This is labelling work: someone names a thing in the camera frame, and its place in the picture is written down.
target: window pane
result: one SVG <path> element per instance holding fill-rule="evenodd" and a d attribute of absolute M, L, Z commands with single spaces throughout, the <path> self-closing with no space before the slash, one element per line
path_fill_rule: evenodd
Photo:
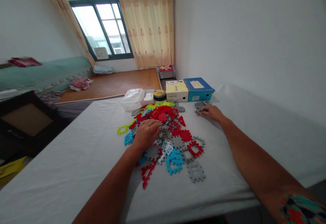
<path fill-rule="evenodd" d="M 118 26 L 115 20 L 103 21 L 104 28 L 108 34 L 111 46 L 115 54 L 126 53 L 119 35 Z"/>
<path fill-rule="evenodd" d="M 121 32 L 121 36 L 122 36 L 122 41 L 125 44 L 125 48 L 126 48 L 126 53 L 130 53 L 130 49 L 129 49 L 129 45 L 128 45 L 128 39 L 125 33 L 125 29 L 123 28 L 123 24 L 121 20 L 118 20 L 118 26 Z"/>
<path fill-rule="evenodd" d="M 110 4 L 96 5 L 101 19 L 114 19 L 112 8 Z"/>
<path fill-rule="evenodd" d="M 116 18 L 121 18 L 118 5 L 117 4 L 112 4 L 112 6 L 113 6 L 115 17 Z"/>
<path fill-rule="evenodd" d="M 108 54 L 111 55 L 110 48 L 98 22 L 94 8 L 92 6 L 79 6 L 73 7 L 72 9 L 91 47 L 93 49 L 95 47 L 105 47 Z"/>

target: yellow paper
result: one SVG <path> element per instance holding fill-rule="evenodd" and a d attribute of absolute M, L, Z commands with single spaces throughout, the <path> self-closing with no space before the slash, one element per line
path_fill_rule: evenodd
<path fill-rule="evenodd" d="M 202 85 L 199 81 L 190 81 L 190 84 L 191 84 L 195 89 L 204 88 L 203 85 Z"/>

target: bamboo mat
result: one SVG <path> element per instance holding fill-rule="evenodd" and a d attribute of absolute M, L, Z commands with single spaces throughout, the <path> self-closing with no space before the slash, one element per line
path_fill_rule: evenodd
<path fill-rule="evenodd" d="M 88 89 L 81 91 L 68 89 L 57 104 L 117 97 L 125 95 L 130 89 L 161 89 L 156 68 L 117 72 L 94 76 L 91 79 L 93 83 Z"/>

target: cardboard box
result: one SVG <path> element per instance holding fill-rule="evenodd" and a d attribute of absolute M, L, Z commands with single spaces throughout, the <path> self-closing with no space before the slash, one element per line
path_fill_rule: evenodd
<path fill-rule="evenodd" d="M 23 157 L 0 167 L 0 187 L 10 182 L 25 166 L 31 158 Z"/>
<path fill-rule="evenodd" d="M 183 80 L 166 82 L 166 100 L 187 102 L 189 90 Z"/>
<path fill-rule="evenodd" d="M 184 79 L 184 82 L 189 89 L 189 102 L 209 101 L 215 92 L 202 78 Z"/>

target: curtain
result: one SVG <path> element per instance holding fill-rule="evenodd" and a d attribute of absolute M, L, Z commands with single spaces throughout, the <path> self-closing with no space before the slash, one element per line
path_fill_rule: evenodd
<path fill-rule="evenodd" d="M 82 31 L 78 25 L 78 22 L 75 18 L 75 14 L 72 11 L 72 8 L 71 8 L 68 0 L 52 0 L 52 2 L 54 3 L 54 5 L 58 9 L 58 11 L 60 12 L 63 19 L 69 25 L 70 29 L 74 33 L 74 35 L 77 38 L 82 49 L 86 52 L 86 55 L 87 55 L 87 58 L 88 58 L 90 64 L 92 65 L 92 67 L 94 67 L 94 65 L 96 65 L 95 61 L 94 61 L 92 55 L 88 51 L 86 41 L 84 39 Z"/>
<path fill-rule="evenodd" d="M 138 68 L 174 64 L 173 0 L 120 0 Z"/>

